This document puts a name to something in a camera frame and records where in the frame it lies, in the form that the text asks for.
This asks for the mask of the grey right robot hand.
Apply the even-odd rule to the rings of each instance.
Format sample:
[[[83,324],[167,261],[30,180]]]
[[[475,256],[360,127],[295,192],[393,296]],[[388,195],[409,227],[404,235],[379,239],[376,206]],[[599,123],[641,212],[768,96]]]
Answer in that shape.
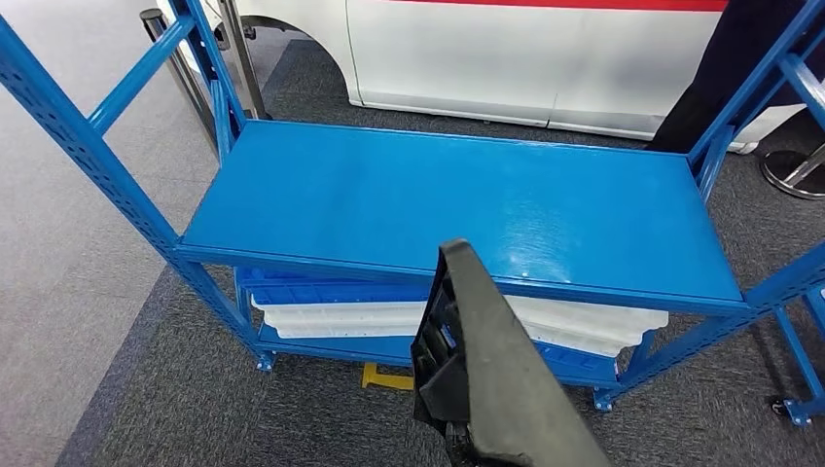
[[[478,459],[466,423],[448,422],[445,445],[452,467],[476,467]]]

